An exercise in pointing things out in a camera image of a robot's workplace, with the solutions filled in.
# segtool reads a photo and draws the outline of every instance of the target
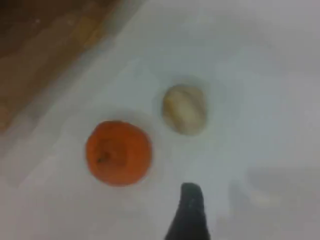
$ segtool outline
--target wooden surface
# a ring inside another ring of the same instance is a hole
[[[2,3],[7,11],[0,11],[0,130],[5,130],[81,52],[105,35],[102,22],[115,2]]]

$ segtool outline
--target white surface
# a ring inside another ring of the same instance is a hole
[[[318,239],[319,7],[147,1],[1,137],[1,239],[160,240],[185,181],[202,187],[212,239]],[[160,118],[178,82],[206,92],[197,137]],[[153,166],[131,187],[98,182],[85,163],[91,130],[113,118],[153,140]]]

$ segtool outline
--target black object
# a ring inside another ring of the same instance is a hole
[[[197,184],[181,185],[179,206],[165,240],[210,240],[204,196]]]

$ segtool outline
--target egg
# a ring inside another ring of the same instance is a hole
[[[207,115],[204,93],[196,86],[175,85],[164,95],[162,117],[170,128],[180,134],[199,134],[206,126]]]

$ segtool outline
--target black tip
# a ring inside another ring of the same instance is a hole
[[[195,183],[183,183],[181,185],[180,204],[181,208],[204,210],[204,196],[201,188]]]
[[[183,183],[180,203],[166,240],[209,240],[204,197],[199,185]]]

